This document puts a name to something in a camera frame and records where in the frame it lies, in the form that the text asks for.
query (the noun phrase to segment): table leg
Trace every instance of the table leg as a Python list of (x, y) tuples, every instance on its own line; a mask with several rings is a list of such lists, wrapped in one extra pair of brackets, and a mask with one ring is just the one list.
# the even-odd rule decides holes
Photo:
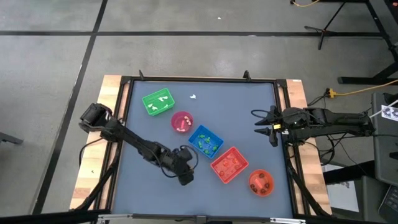
[(398, 71), (398, 62), (390, 64), (387, 68), (379, 72), (373, 77), (338, 77), (340, 84), (357, 84), (357, 85), (383, 85), (396, 80), (395, 78), (387, 78)]
[(359, 179), (363, 175), (374, 178), (374, 161), (363, 162), (354, 166), (324, 172), (323, 178), (328, 185)]
[(14, 143), (14, 144), (22, 144), (22, 142), (23, 142), (23, 140), (21, 140), (21, 139), (18, 139), (18, 138), (10, 136), (8, 134), (4, 134), (4, 133), (0, 132), (0, 142), (3, 142), (3, 141), (4, 142), (11, 142), (11, 143)]

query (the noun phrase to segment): black bracket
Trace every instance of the black bracket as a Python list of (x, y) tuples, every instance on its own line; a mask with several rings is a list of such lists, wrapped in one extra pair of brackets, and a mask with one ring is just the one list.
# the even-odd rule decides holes
[(278, 85), (280, 85), (282, 88), (287, 88), (287, 81), (286, 79), (277, 79), (276, 83), (278, 83)]
[(130, 76), (122, 76), (122, 79), (120, 79), (120, 85), (125, 85), (126, 83), (128, 83), (129, 81), (131, 81)]
[(141, 69), (138, 70), (138, 72), (139, 72), (139, 77), (141, 78), (141, 81), (144, 81), (145, 77), (144, 77), (144, 74), (142, 74)]
[(247, 82), (251, 82), (251, 77), (250, 77), (249, 71), (247, 71), (247, 70), (244, 71), (243, 78), (245, 78)]

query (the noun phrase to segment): orange bowl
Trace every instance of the orange bowl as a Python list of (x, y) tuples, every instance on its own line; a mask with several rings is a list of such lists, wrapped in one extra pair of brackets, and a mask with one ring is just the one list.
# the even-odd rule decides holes
[(260, 197), (268, 196), (274, 189), (274, 179), (265, 170), (255, 170), (249, 177), (250, 191)]

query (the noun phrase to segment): wooden plank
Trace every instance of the wooden plank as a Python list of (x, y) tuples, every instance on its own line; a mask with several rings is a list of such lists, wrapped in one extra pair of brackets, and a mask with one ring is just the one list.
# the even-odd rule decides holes
[[(97, 102), (114, 110), (119, 93), (120, 80), (121, 75), (105, 75)], [(98, 138), (100, 138), (99, 133), (89, 133), (87, 143)], [(70, 208), (79, 206), (98, 183), (105, 149), (105, 140), (100, 140), (86, 147), (73, 191), (72, 201), (70, 202)]]
[[(103, 84), (98, 97), (98, 103), (102, 103), (109, 108), (114, 110), (116, 104), (116, 98), (119, 91), (121, 76), (120, 75), (105, 75)], [(289, 91), (290, 105), (298, 108), (307, 106), (307, 101), (304, 95), (304, 89), (301, 80), (287, 80), (287, 86)], [(282, 106), (284, 105), (283, 92), (280, 89), (279, 95), (281, 97)], [(123, 93), (123, 106), (125, 105), (127, 91), (124, 89)], [(123, 114), (124, 107), (120, 109), (119, 117)], [(98, 139), (99, 133), (90, 133), (87, 142)], [(315, 143), (314, 139), (309, 139), (311, 143)], [(93, 190), (95, 185), (98, 183), (100, 177), (101, 166), (104, 159), (104, 153), (106, 148), (106, 141), (99, 141), (85, 149), (83, 155), (83, 161), (79, 170), (78, 178), (76, 181), (75, 190), (73, 192), (72, 201), (70, 208), (79, 206), (85, 197)], [(111, 158), (114, 156), (114, 146), (111, 151)], [(329, 206), (328, 194), (326, 192), (325, 181), (323, 180), (322, 169), (318, 157), (317, 150), (310, 144), (300, 146), (300, 156), (302, 160), (303, 173), (305, 177), (305, 183), (309, 191), (315, 197), (318, 203), (323, 207), (325, 211), (331, 213)], [(104, 207), (104, 202), (107, 197), (107, 189), (109, 185), (104, 187), (104, 193), (101, 196), (100, 208)], [(303, 213), (302, 198), (299, 188), (295, 185), (297, 207), (299, 213)]]
[[(305, 99), (304, 87), (301, 80), (287, 80), (287, 89), (289, 92), (291, 107), (307, 107), (307, 100)], [(310, 138), (307, 141), (316, 145), (314, 138)], [(315, 200), (321, 205), (321, 207), (326, 212), (331, 214), (328, 192), (326, 190), (325, 180), (323, 179), (322, 167), (317, 149), (311, 144), (304, 144), (298, 149), (300, 151), (300, 159), (302, 162), (305, 185), (307, 186), (308, 190), (311, 192)], [(298, 205), (301, 204), (301, 206), (299, 207), (302, 207), (302, 200), (299, 199), (297, 194), (296, 199)]]

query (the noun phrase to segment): concrete floor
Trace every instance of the concrete floor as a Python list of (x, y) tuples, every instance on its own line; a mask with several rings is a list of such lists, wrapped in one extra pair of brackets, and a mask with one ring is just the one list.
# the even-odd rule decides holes
[[(372, 4), (395, 42), (397, 25), (387, 7), (377, 0)], [(0, 30), (91, 31), (100, 5), (100, 0), (0, 1)], [(338, 6), (297, 8), (288, 0), (109, 0), (100, 30), (305, 32), (304, 25), (323, 27)], [(377, 31), (363, 4), (347, 4), (330, 29)], [(29, 213), (88, 39), (0, 36), (0, 131), (25, 139), (20, 146), (0, 144), (1, 216)], [(339, 85), (336, 78), (370, 77), (392, 63), (382, 39), (330, 38), (321, 51), (317, 44), (317, 38), (302, 37), (97, 37), (44, 212), (68, 210), (78, 151), (87, 137), (78, 120), (96, 101), (104, 74), (137, 75), (141, 69), (148, 76), (241, 77), (249, 70), (252, 77), (302, 79), (310, 101), (326, 87), (338, 92), (364, 88)], [(397, 88), (380, 91), (394, 93)], [(327, 100), (327, 108), (364, 111), (370, 107), (370, 95)], [(317, 143), (329, 148), (324, 138)], [(356, 162), (373, 158), (371, 138), (343, 144)], [(339, 147), (335, 161), (352, 164)]]

